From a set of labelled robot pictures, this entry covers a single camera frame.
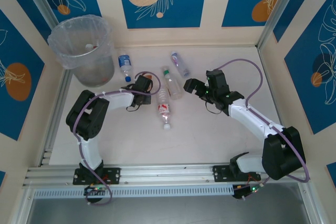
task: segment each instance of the white arm segment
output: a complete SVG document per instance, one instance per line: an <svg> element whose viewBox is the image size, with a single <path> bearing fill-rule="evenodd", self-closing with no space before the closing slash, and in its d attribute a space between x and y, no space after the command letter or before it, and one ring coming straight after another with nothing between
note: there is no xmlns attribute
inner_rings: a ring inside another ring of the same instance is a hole
<svg viewBox="0 0 336 224"><path fill-rule="evenodd" d="M271 127L274 126L279 131L282 131L284 128L280 124L276 124L264 115L262 115L259 111L254 109L250 104L249 108L253 109L256 113L262 116L266 121L270 122L270 125L267 125L260 118L255 116L252 112L250 112L245 106L245 99L239 99L233 102L233 104L229 105L229 115L242 123L245 127L247 127L261 142L264 144L264 140L268 137L268 135L276 135L277 132L273 130ZM256 172L256 173L264 173L265 170L261 163L262 153L263 151L250 152L245 154L237 159L237 165L239 169L243 173Z"/></svg>
<svg viewBox="0 0 336 224"><path fill-rule="evenodd" d="M107 109L107 112L109 112L117 108L127 108L128 106L130 106L133 102L134 95L132 93L120 92L112 95L106 95L103 98L110 102ZM95 170L102 161L98 149L98 138L94 137L87 141L85 141L82 137L80 137L80 139L84 158L90 168ZM87 168L83 160L81 161L81 163L84 167Z"/></svg>

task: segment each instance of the bottle cap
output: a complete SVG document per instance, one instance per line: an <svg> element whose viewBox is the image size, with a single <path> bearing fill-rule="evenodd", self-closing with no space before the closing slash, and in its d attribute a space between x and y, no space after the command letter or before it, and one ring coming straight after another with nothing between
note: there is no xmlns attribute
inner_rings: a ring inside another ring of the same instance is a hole
<svg viewBox="0 0 336 224"><path fill-rule="evenodd" d="M166 123L166 124L163 126L163 128L164 128L165 130L170 130L170 124Z"/></svg>

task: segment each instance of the water bottle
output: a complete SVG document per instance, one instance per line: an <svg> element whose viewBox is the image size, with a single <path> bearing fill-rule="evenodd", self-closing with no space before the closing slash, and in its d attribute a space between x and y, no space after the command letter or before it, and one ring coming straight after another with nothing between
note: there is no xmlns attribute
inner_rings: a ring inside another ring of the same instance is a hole
<svg viewBox="0 0 336 224"><path fill-rule="evenodd" d="M118 62L119 62L119 67L120 71L124 74L125 76L125 81L130 82L132 80L132 64L130 60L130 56L127 54L121 54L118 57Z"/></svg>
<svg viewBox="0 0 336 224"><path fill-rule="evenodd" d="M170 129L170 106L168 103L168 92L166 89L160 89L159 92L156 94L157 103L158 103L158 112L159 117L163 121L163 128L165 130Z"/></svg>
<svg viewBox="0 0 336 224"><path fill-rule="evenodd" d="M168 67L163 67L163 75L166 81L168 92L172 100L177 100L182 97L182 90L176 78L169 72Z"/></svg>
<svg viewBox="0 0 336 224"><path fill-rule="evenodd" d="M181 56L177 52L172 52L171 59L175 64L178 72L183 78L188 78L190 76L190 72L187 69L186 64L182 60Z"/></svg>

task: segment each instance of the white tabletop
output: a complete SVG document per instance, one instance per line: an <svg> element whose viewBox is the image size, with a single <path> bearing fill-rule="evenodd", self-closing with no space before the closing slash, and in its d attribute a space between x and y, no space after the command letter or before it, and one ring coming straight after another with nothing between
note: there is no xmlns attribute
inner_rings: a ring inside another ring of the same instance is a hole
<svg viewBox="0 0 336 224"><path fill-rule="evenodd" d="M167 65L183 86L185 79L179 75L169 57L172 50L181 54L191 71L191 77L201 81L206 80L206 70L235 58L252 60L261 67L255 47L139 47L125 51L131 57L134 73L152 71L163 80L160 67ZM99 93L126 85L119 71L117 55L113 61L115 74L102 87L86 88L76 77L72 77L50 165L74 165L80 162L77 141L65 124L65 119L83 90ZM259 84L259 73L249 63L232 63L223 72L230 90L238 91L245 97ZM250 103L271 120L279 122L267 82ZM196 95L184 92L181 99L170 101L172 128L169 131L163 130L156 105L156 97L153 96L151 105L143 105L136 112L117 109L106 115L98 134L105 164L222 163L242 152L262 148L262 143L243 125L224 113L209 113L205 109L205 102ZM208 108L216 111L213 105Z"/></svg>

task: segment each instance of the trash can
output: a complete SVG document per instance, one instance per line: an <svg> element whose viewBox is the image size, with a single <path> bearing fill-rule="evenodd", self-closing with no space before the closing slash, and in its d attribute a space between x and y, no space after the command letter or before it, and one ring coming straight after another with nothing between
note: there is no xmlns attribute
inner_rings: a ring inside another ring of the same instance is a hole
<svg viewBox="0 0 336 224"><path fill-rule="evenodd" d="M58 24L48 43L57 60L65 69L72 69L83 85L98 87L114 74L111 32L104 18L85 15Z"/></svg>

